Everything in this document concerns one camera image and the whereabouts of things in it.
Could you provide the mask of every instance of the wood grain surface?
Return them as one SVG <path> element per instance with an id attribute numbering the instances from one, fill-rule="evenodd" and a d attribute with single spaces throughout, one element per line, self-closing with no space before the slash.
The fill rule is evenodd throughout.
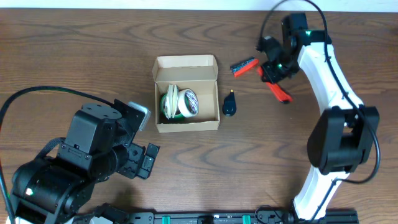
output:
<path id="1" fill-rule="evenodd" d="M 281 39 L 277 12 L 266 34 Z M 281 85 L 293 96 L 279 103 L 251 71 L 233 78 L 229 66 L 254 50 L 266 12 L 70 9 L 0 10 L 0 103 L 22 88 L 59 85 L 109 101 L 135 101 L 154 112 L 151 69 L 156 56 L 214 54 L 220 106 L 230 89 L 238 112 L 221 116 L 218 131 L 159 134 L 152 116 L 135 142 L 160 145 L 148 180 L 114 174 L 97 184 L 89 211 L 109 202 L 158 212 L 254 210 L 287 207 L 308 174 L 307 139 L 319 110 L 305 75 Z M 307 14 L 311 28 L 322 27 Z M 329 208 L 355 208 L 361 223 L 398 220 L 398 14 L 326 13 L 340 67 L 357 95 L 377 106 L 382 150 L 379 174 L 369 184 L 342 184 Z M 15 101 L 0 135 L 10 191 L 16 169 L 52 138 L 66 136 L 74 113 L 90 102 L 66 93 L 40 92 Z M 374 152 L 351 179 L 365 178 Z M 7 215 L 0 202 L 0 222 Z"/>

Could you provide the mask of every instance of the white wall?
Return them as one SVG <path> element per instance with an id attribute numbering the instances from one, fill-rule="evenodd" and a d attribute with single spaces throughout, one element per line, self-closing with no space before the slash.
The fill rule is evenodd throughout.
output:
<path id="1" fill-rule="evenodd" d="M 398 12 L 398 0 L 313 0 L 323 11 Z M 279 0 L 0 0 L 0 7 L 93 9 L 268 10 Z M 289 1 L 278 10 L 313 11 L 307 2 Z"/>

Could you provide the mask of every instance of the cardboard box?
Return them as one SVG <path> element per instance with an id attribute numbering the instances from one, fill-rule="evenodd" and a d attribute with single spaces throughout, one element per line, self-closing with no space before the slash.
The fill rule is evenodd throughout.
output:
<path id="1" fill-rule="evenodd" d="M 152 73 L 155 80 L 155 121 L 160 133 L 218 129 L 218 67 L 213 55 L 157 57 Z M 167 92 L 169 84 L 176 84 L 179 90 L 189 88 L 195 92 L 199 101 L 199 112 L 195 117 L 169 121 L 161 114 L 160 98 Z"/>

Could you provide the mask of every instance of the green tape strip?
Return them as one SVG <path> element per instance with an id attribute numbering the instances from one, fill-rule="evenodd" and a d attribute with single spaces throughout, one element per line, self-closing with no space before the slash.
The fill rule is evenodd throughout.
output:
<path id="1" fill-rule="evenodd" d="M 243 224 L 251 224 L 250 215 L 243 215 L 242 220 L 243 220 Z"/>
<path id="2" fill-rule="evenodd" d="M 170 217 L 162 217 L 162 224 L 170 224 Z"/>

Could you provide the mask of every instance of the box lid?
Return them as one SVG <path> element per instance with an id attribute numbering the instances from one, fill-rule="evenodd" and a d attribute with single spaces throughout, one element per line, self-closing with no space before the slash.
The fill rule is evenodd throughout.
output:
<path id="1" fill-rule="evenodd" d="M 217 80 L 214 55 L 157 57 L 152 69 L 155 82 Z"/>

